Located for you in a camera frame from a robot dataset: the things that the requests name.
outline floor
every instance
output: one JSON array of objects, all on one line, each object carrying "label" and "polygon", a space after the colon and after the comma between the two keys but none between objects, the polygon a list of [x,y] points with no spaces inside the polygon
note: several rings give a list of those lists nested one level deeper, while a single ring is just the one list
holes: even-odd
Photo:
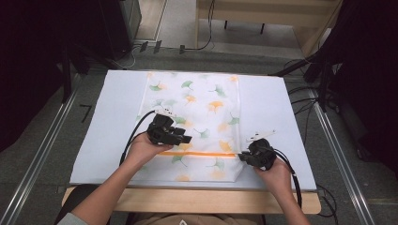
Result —
[{"label": "floor", "polygon": [[[195,0],[167,0],[163,16],[159,17],[162,18],[158,27],[159,33],[152,32],[152,37],[143,37],[143,40],[151,38],[161,40],[163,49],[156,54],[149,50],[134,51],[117,63],[132,65],[127,69],[210,70],[267,74],[281,70],[292,59],[303,58],[289,26],[266,24],[264,34],[260,35],[261,24],[230,22],[224,30],[224,22],[221,21],[212,22],[212,43],[205,51],[186,52],[180,55],[178,54],[180,45],[186,45],[187,48],[194,47],[194,19],[191,16],[194,13],[194,4]],[[207,21],[201,21],[200,31],[199,46],[203,46],[209,37]],[[23,199],[23,208],[15,212],[19,215],[14,221],[10,223],[2,221],[1,224],[51,224],[54,221],[64,190],[69,185],[68,174],[71,173],[74,158],[84,139],[84,135],[81,134],[86,132],[92,118],[93,110],[83,122],[87,108],[81,105],[95,105],[105,74],[106,68],[93,64],[89,74],[79,82],[80,89],[70,106],[69,115],[57,133],[56,140],[50,146],[52,150],[46,156],[47,159],[36,177],[36,183],[29,190],[29,196]],[[301,71],[297,70],[293,74],[294,76],[285,78],[288,90],[305,85],[301,79]],[[291,100],[308,96],[308,92],[299,92],[292,95]],[[42,140],[46,137],[46,132],[58,113],[61,97],[62,90],[49,99],[46,107],[35,117],[22,137],[0,154],[0,215],[6,212],[11,197],[23,180]],[[294,110],[300,107],[302,105],[295,105]],[[353,196],[347,191],[347,184],[341,170],[336,166],[335,156],[330,151],[329,140],[321,128],[317,115],[318,112],[312,112],[311,116],[309,113],[300,113],[297,117],[298,127],[303,137],[304,134],[308,136],[307,155],[316,182],[326,187],[336,198],[337,218],[340,224],[395,224],[398,221],[396,214],[398,182],[394,174],[380,163],[359,160],[355,145],[339,115],[334,111],[328,112],[339,144],[344,150],[344,156],[355,175],[356,184],[365,196],[374,219],[369,223],[360,220],[361,212],[356,210],[355,203],[352,202]],[[321,203],[322,213],[330,214],[327,203],[323,200]],[[125,217],[125,214],[115,213],[112,224],[122,224]],[[282,215],[267,215],[267,220],[271,225],[285,224]],[[310,220],[313,224],[336,224],[332,217],[313,215],[310,216]]]}]

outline gray floor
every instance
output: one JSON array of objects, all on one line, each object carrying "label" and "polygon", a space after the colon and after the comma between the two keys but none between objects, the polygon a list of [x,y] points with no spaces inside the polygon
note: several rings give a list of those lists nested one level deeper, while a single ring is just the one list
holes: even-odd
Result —
[{"label": "gray floor", "polygon": [[[175,3],[176,0],[168,1],[168,9],[181,8],[179,5],[172,5],[173,2]],[[165,18],[167,13],[172,13],[172,11],[166,10]],[[168,25],[174,25],[166,20],[163,22],[161,30],[167,28]],[[235,26],[231,24],[231,29],[240,29],[233,27]],[[248,29],[248,25],[240,27],[241,29]],[[150,50],[141,53],[135,52],[136,61],[131,69],[219,71],[260,75],[272,73],[281,70],[290,59],[302,57],[294,37],[289,35],[291,33],[288,30],[288,27],[275,26],[274,33],[278,33],[277,31],[281,33],[274,35],[281,38],[263,37],[265,39],[268,38],[266,44],[268,50],[264,52],[253,52],[250,48],[245,48],[245,46],[240,44],[237,45],[239,51],[231,51],[230,48],[217,50],[216,47],[221,47],[222,45],[219,44],[220,42],[218,41],[220,40],[217,40],[218,37],[215,36],[216,47],[211,52],[209,52],[210,50],[207,52],[185,52],[184,54],[178,54],[178,51],[175,50],[163,50],[157,54],[152,53]],[[240,30],[237,33],[237,37],[231,39],[241,39],[240,35],[245,34],[240,32]],[[182,43],[180,40],[177,42],[171,41],[162,31],[160,33],[161,37],[164,37],[163,44],[167,44],[169,47],[173,47],[173,43],[178,44],[177,46]],[[273,39],[280,40],[281,43],[276,43],[272,41]],[[120,63],[130,64],[132,59],[127,56]],[[92,110],[82,123],[86,108],[80,107],[80,104],[95,106],[105,74],[106,69],[104,67],[93,64],[88,75],[84,76],[69,115],[55,139],[51,152],[15,224],[52,224],[54,221],[61,207],[63,189],[69,185],[69,176],[74,159],[94,112]],[[293,74],[285,78],[288,89],[305,85],[299,70]],[[307,97],[307,91],[300,91],[292,95],[291,99],[296,100]],[[61,98],[62,90],[59,90],[30,123],[21,138],[11,145],[9,149],[0,153],[0,215],[5,213],[15,188],[23,179],[30,162],[38,151],[47,129],[61,106]],[[295,110],[299,109],[299,107],[300,105],[294,105]],[[306,129],[307,115],[308,112],[303,112],[297,117],[298,127],[302,136],[304,136]],[[378,162],[366,163],[359,160],[354,143],[350,139],[339,115],[332,110],[328,110],[328,117],[344,150],[344,155],[360,185],[360,189],[369,203],[375,224],[397,224],[398,182],[394,174],[383,164]],[[360,224],[359,216],[351,201],[351,196],[347,191],[342,175],[337,168],[328,140],[320,127],[316,113],[312,111],[308,118],[306,150],[315,181],[327,188],[335,197],[340,224]],[[321,203],[323,207],[322,213],[329,214],[326,203],[324,201],[321,201]],[[123,224],[122,221],[125,217],[126,214],[115,213],[113,224]],[[309,216],[309,218],[313,224],[335,224],[332,217]],[[282,215],[267,215],[267,220],[268,224],[285,224]]]}]

